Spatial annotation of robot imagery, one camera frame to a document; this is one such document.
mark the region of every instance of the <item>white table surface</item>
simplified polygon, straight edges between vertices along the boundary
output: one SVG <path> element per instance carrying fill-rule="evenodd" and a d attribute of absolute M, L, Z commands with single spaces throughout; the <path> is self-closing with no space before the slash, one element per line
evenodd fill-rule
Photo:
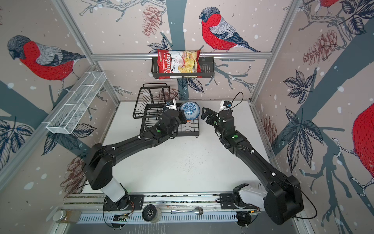
<path fill-rule="evenodd" d="M 214 111 L 219 109 L 220 102 L 197 101 L 200 108 Z M 141 119 L 132 117 L 134 106 L 135 102 L 120 104 L 104 145 L 139 134 Z M 233 116 L 236 129 L 269 161 L 248 103 L 243 101 L 236 106 Z M 223 148 L 213 126 L 199 120 L 198 138 L 176 137 L 140 151 L 114 166 L 113 176 L 128 192 L 224 192 L 242 183 L 257 187 L 260 181 L 254 173 Z M 101 193 L 87 185 L 82 193 L 95 192 Z"/>

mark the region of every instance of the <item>bird head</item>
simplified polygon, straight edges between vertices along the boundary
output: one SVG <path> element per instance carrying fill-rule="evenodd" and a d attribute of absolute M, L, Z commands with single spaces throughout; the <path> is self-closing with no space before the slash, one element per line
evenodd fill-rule
<path fill-rule="evenodd" d="M 209 17 L 211 17 L 212 15 L 215 15 L 215 14 L 220 14 L 220 11 L 218 10 L 217 7 L 214 7 L 214 6 L 210 6 L 210 7 L 207 7 L 205 8 L 200 16 L 199 16 L 199 19 L 202 19 L 202 21 L 204 21 L 204 23 L 206 23 L 209 19 Z"/>
<path fill-rule="evenodd" d="M 8 50 L 12 59 L 26 59 L 24 45 L 31 40 L 28 37 L 17 35 L 8 41 Z"/>

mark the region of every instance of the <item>white wire basket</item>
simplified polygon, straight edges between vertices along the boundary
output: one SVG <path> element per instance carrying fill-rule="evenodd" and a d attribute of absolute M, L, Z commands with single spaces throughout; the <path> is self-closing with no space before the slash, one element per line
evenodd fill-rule
<path fill-rule="evenodd" d="M 71 134 L 106 79 L 104 72 L 89 72 L 50 121 L 47 129 L 52 133 Z"/>

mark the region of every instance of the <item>jar lid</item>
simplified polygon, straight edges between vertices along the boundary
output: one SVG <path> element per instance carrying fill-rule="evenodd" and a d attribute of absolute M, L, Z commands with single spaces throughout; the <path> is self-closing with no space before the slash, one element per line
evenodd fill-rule
<path fill-rule="evenodd" d="M 53 215 L 53 221 L 59 222 L 63 220 L 66 216 L 66 210 L 58 210 L 54 215 Z"/>

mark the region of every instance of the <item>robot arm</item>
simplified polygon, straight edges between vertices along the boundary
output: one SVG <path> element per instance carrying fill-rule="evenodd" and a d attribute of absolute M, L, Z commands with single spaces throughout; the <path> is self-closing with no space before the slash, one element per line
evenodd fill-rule
<path fill-rule="evenodd" d="M 248 184 L 242 184 L 233 189 L 235 204 L 243 207 L 246 203 L 253 204 L 258 197 L 263 198 L 263 206 L 266 213 L 280 225 L 304 209 L 301 197 L 300 183 L 294 177 L 285 176 L 268 163 L 248 142 L 247 138 L 235 130 L 234 117 L 230 108 L 231 103 L 221 103 L 220 111 L 217 113 L 208 108 L 202 108 L 201 118 L 206 123 L 214 126 L 216 132 L 220 133 L 220 141 L 232 154 L 240 158 L 266 186 L 266 196 L 261 190 L 254 189 Z"/>

